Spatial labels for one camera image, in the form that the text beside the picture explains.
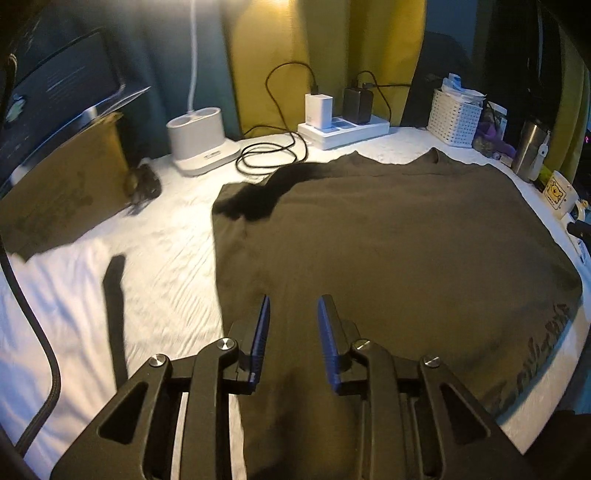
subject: white basket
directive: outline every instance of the white basket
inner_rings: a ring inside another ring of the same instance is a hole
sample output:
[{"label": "white basket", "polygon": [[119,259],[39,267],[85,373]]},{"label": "white basket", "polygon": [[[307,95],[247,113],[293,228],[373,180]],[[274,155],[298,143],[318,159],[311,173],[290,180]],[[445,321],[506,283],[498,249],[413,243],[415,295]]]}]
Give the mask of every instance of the white basket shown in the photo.
[{"label": "white basket", "polygon": [[435,90],[427,130],[447,145],[471,148],[481,113],[482,107]]}]

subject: curtain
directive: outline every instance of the curtain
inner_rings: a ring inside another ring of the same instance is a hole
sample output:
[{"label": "curtain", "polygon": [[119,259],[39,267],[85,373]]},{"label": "curtain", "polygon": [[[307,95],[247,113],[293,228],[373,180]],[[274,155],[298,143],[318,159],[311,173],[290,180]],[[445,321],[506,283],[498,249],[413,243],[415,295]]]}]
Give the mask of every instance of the curtain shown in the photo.
[{"label": "curtain", "polygon": [[[361,70],[381,83],[411,83],[423,41],[426,0],[233,0],[223,3],[225,33],[243,131],[256,124],[281,125],[264,82],[276,65],[310,63],[320,92],[342,108],[342,90]],[[290,128],[304,119],[307,70],[290,65],[269,81]],[[398,125],[408,88],[383,89]],[[375,95],[374,114],[387,118]]]},{"label": "curtain", "polygon": [[574,180],[589,119],[589,71],[568,35],[560,30],[563,87],[542,178],[558,170]]},{"label": "curtain", "polygon": [[[219,1],[196,0],[199,55],[194,108],[220,107],[226,135],[237,138],[238,116]],[[102,28],[125,80],[151,87],[123,108],[124,124],[134,136],[133,148],[159,157],[170,152],[166,123],[187,110],[189,10],[190,0],[55,0],[17,50],[20,75],[69,41]]]}]

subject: silver screw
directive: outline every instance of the silver screw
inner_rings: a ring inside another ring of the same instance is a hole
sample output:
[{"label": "silver screw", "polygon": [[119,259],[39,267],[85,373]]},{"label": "silver screw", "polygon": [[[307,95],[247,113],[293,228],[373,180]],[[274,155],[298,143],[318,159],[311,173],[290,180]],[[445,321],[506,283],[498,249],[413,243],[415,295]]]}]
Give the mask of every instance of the silver screw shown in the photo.
[{"label": "silver screw", "polygon": [[216,345],[220,350],[230,350],[230,349],[234,348],[234,345],[236,345],[236,342],[234,340],[232,340],[231,338],[220,338],[217,341]]},{"label": "silver screw", "polygon": [[423,363],[429,368],[437,368],[441,365],[441,359],[438,356],[425,356],[423,357]]},{"label": "silver screw", "polygon": [[151,367],[161,367],[166,363],[166,355],[163,353],[157,353],[156,355],[152,355],[148,363]]},{"label": "silver screw", "polygon": [[369,345],[369,340],[366,340],[364,338],[355,340],[355,342],[353,343],[353,347],[355,348],[355,350],[361,350],[366,345]]}]

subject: mug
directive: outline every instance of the mug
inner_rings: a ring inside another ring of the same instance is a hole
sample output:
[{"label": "mug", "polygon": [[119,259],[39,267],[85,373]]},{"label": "mug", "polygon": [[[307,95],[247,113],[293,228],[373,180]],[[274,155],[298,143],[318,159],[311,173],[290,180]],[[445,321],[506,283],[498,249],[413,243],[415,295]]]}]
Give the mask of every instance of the mug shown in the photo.
[{"label": "mug", "polygon": [[577,220],[585,220],[586,202],[583,203],[579,200],[579,194],[577,194],[574,187],[557,171],[552,173],[543,195],[554,209],[554,216],[558,220],[570,213],[575,205],[579,211]]}]

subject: blue curtain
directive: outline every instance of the blue curtain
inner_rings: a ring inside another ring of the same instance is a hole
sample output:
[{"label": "blue curtain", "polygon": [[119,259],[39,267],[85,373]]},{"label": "blue curtain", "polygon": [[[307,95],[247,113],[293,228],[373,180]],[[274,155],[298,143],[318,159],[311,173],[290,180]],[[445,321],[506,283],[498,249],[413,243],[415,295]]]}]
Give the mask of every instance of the blue curtain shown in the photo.
[{"label": "blue curtain", "polygon": [[[199,45],[194,108],[222,109],[226,135],[240,137],[219,0],[197,1]],[[19,77],[71,40],[102,28],[126,80],[150,85],[124,107],[134,148],[150,157],[170,152],[166,123],[187,110],[190,0],[55,0],[17,50]]]}]

